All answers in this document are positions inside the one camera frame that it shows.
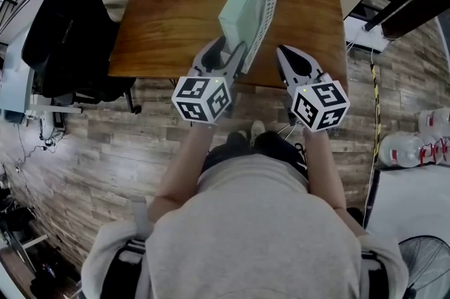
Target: white cube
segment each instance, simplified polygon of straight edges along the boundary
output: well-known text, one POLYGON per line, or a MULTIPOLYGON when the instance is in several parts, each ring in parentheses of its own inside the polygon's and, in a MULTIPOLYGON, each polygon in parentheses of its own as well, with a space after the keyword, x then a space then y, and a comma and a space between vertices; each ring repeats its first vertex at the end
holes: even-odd
POLYGON ((337 127, 350 107, 338 81, 303 85, 295 90, 291 111, 312 132, 337 127))
POLYGON ((180 77, 172 101, 184 120, 212 124, 231 95, 223 77, 180 77))

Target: mint green box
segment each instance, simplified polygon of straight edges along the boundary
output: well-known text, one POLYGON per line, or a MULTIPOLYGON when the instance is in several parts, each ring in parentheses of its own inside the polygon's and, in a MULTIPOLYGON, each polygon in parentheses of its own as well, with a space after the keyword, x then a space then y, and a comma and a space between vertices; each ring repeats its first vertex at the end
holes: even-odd
POLYGON ((219 22, 230 52, 244 41, 247 49, 253 44, 262 22, 266 0, 228 0, 219 15, 219 22))

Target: person's left arm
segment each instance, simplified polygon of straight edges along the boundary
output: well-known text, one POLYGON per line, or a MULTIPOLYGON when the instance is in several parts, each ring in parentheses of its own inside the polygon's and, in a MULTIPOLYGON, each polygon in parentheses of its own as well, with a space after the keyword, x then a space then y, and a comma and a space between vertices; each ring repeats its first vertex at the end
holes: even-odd
POLYGON ((179 209, 197 192, 198 178, 210 149, 216 125, 193 123, 181 148, 162 176, 148 215, 156 223, 164 214, 179 209))

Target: white plastic basket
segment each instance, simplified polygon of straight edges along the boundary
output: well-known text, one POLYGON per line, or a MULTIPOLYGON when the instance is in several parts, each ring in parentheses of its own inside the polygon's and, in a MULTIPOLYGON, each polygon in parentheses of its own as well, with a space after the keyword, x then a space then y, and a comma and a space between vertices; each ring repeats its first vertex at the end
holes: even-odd
POLYGON ((262 16, 261 26, 259 27, 257 36, 255 37, 252 47, 248 51, 248 55, 245 58, 244 66, 242 69, 242 72, 244 72, 245 74, 250 69, 250 66, 252 65, 253 60, 255 59, 255 56, 258 52, 258 49, 261 46, 262 40, 266 36, 266 32, 269 29, 272 19, 274 18, 275 5, 276 0, 266 0, 266 3, 264 5, 264 13, 262 16))

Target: forearm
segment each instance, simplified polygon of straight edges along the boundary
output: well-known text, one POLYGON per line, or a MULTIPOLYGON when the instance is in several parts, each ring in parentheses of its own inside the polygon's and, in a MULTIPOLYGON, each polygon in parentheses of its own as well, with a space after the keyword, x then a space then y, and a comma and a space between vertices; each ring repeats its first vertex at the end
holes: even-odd
POLYGON ((307 149, 309 192, 324 199, 333 209, 345 209, 345 195, 326 131, 304 130, 307 149))
POLYGON ((210 149, 215 125, 193 123, 188 136, 162 176, 156 196, 184 204, 197 189, 198 177, 210 149))

